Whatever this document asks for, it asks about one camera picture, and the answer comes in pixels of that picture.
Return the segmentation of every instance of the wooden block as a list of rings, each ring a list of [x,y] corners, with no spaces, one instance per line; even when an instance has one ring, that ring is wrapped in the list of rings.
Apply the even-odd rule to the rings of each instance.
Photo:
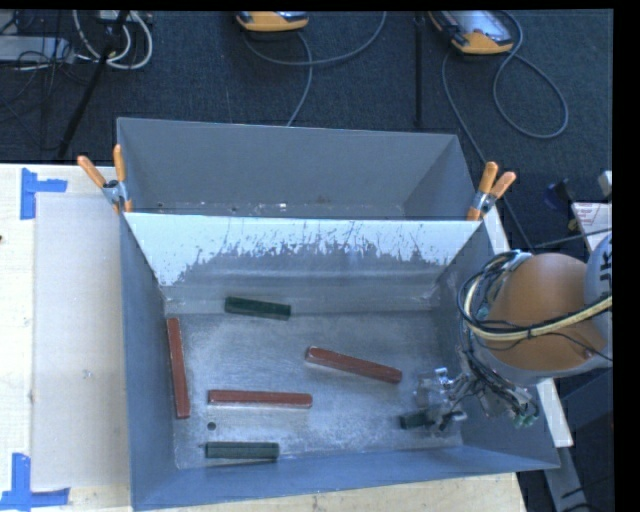
[[[307,393],[280,393],[274,391],[239,391],[212,389],[209,403],[214,405],[266,405],[308,409],[313,398]]]
[[[180,320],[178,318],[167,318],[167,333],[169,335],[169,355],[171,358],[176,416],[179,419],[184,419],[191,416],[191,402],[189,401],[187,390],[187,372],[184,367],[182,333],[180,332]]]
[[[305,360],[309,363],[328,366],[329,368],[382,380],[390,384],[397,384],[402,380],[402,372],[397,368],[332,352],[324,348],[309,347],[305,354]]]
[[[278,443],[218,441],[205,445],[208,459],[269,459],[280,455]]]
[[[224,310],[227,313],[235,313],[237,315],[273,318],[275,320],[288,320],[291,316],[291,306],[288,304],[243,299],[241,297],[227,297],[224,301]]]

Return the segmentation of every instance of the yellow object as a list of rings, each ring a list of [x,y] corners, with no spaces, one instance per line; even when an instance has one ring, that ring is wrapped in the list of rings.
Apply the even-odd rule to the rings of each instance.
[[[467,220],[479,220],[484,217],[516,180],[516,174],[512,171],[505,172],[498,181],[495,181],[497,175],[498,164],[487,162],[473,203],[467,211]]]
[[[461,45],[455,39],[451,40],[451,44],[462,53],[472,53],[474,55],[495,55],[496,53],[504,53],[511,50],[513,43],[499,45],[493,39],[487,37],[481,32],[470,32],[462,36],[468,44]]]
[[[506,27],[490,11],[429,11],[429,18],[460,53],[496,55],[513,48]]]
[[[586,264],[570,256],[533,256],[501,284],[486,318],[493,331],[471,325],[469,328],[508,365],[536,371],[580,366],[606,345],[591,319],[612,305],[609,296],[584,309],[585,274]],[[467,313],[474,290],[475,286],[465,300]],[[505,325],[496,322],[508,322],[506,325],[512,329],[496,332],[495,328]]]
[[[80,155],[77,158],[78,165],[82,167],[82,169],[84,169],[84,171],[87,173],[87,176],[89,176],[91,181],[93,181],[98,186],[98,188],[113,190],[117,193],[117,195],[115,196],[109,196],[111,198],[111,206],[117,214],[120,213],[120,199],[123,200],[124,211],[132,212],[133,201],[131,200],[131,198],[129,198],[124,183],[127,178],[127,173],[124,165],[124,158],[122,157],[122,146],[120,144],[116,144],[113,148],[113,162],[118,180],[107,183],[105,177],[93,164],[93,162],[89,160],[89,158],[84,155]]]
[[[283,32],[305,27],[309,17],[304,11],[239,11],[236,21],[252,32]]]

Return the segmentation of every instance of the dark green block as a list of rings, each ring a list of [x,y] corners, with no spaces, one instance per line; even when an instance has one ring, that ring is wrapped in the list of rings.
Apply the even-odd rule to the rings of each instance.
[[[404,430],[424,427],[427,425],[427,415],[425,411],[411,412],[400,416],[400,427]]]
[[[278,443],[210,442],[205,446],[208,459],[271,459],[280,455]]]
[[[276,304],[275,302],[242,299],[240,297],[227,297],[224,301],[224,310],[227,313],[276,320],[288,320],[291,316],[291,306],[288,304]]]

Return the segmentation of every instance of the white cable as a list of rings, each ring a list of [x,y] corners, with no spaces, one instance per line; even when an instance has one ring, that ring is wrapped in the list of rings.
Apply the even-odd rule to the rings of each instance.
[[[83,59],[83,60],[89,60],[92,62],[97,62],[98,60],[100,60],[100,54],[95,50],[95,48],[93,46],[91,46],[91,43],[89,43],[89,40],[87,39],[87,36],[85,36],[84,32],[82,31],[82,27],[80,26],[80,19],[78,18],[78,11],[77,9],[73,9],[71,11],[72,15],[73,15],[73,21],[74,24],[76,26],[76,30],[78,31],[78,35],[80,36],[80,39],[82,40],[82,44],[84,44],[85,48],[89,51],[89,53],[91,53],[91,55],[93,55],[93,57],[87,57],[86,55],[82,55],[80,53],[78,53],[76,55],[76,57],[78,57],[79,59]],[[127,27],[123,26],[122,30],[124,31],[124,34],[127,38],[127,44],[125,49],[122,51],[122,53],[120,53],[119,55],[116,55],[115,57],[111,57],[110,59],[107,60],[107,64],[109,64],[110,62],[116,61],[116,60],[120,60],[121,58],[123,58],[131,49],[131,34],[129,33],[129,29],[127,29]]]
[[[96,59],[100,59],[100,54],[95,50],[95,48],[93,48],[93,46],[91,46],[86,36],[84,35],[84,32],[80,27],[80,20],[78,19],[78,11],[76,9],[73,9],[72,14],[73,14],[73,20],[76,26],[76,30],[80,35],[80,39],[82,40],[82,43],[84,44],[86,49],[89,51],[89,53],[91,53],[95,57],[95,59],[91,59],[90,57],[86,57],[84,55],[78,55],[78,57],[85,60],[93,60],[95,62]],[[127,29],[127,27],[123,26],[122,28],[127,38],[127,46],[124,49],[124,51],[122,51],[119,55],[116,55],[115,57],[107,59],[107,65],[115,69],[123,69],[123,70],[140,69],[141,67],[145,66],[149,62],[149,60],[151,60],[151,56],[153,54],[153,37],[151,36],[151,30],[149,30],[149,27],[147,26],[147,24],[144,22],[144,20],[140,17],[140,15],[136,11],[131,11],[129,15],[136,23],[140,25],[140,27],[142,27],[142,30],[144,31],[145,38],[147,40],[147,48],[148,48],[147,53],[145,57],[140,62],[137,62],[136,64],[130,64],[130,65],[119,64],[117,62],[118,60],[121,60],[122,58],[124,58],[131,49],[131,34],[129,33],[129,30]]]

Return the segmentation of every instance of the gray bin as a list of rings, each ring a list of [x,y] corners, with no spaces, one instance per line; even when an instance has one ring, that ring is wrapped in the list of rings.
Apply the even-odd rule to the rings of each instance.
[[[457,290],[508,248],[464,220],[475,190],[455,136],[125,118],[118,142],[134,203],[120,230],[134,509],[558,466],[544,419],[517,430],[472,398],[451,432],[399,425],[420,375],[460,370]],[[225,313],[228,296],[291,316]],[[170,316],[187,419],[175,417]],[[311,345],[402,381],[316,367]],[[304,392],[313,405],[212,406],[213,388]],[[280,456],[207,459],[208,441],[277,442]]]

